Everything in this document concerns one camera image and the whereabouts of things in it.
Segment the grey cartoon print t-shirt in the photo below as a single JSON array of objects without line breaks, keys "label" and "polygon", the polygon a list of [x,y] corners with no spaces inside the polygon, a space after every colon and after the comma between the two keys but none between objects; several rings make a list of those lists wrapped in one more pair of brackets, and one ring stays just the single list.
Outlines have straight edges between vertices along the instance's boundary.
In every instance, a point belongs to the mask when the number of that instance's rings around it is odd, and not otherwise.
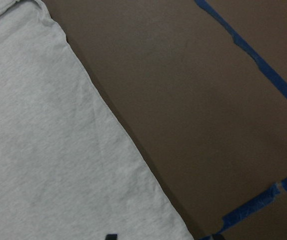
[{"label": "grey cartoon print t-shirt", "polygon": [[191,240],[40,0],[0,0],[0,240]]}]

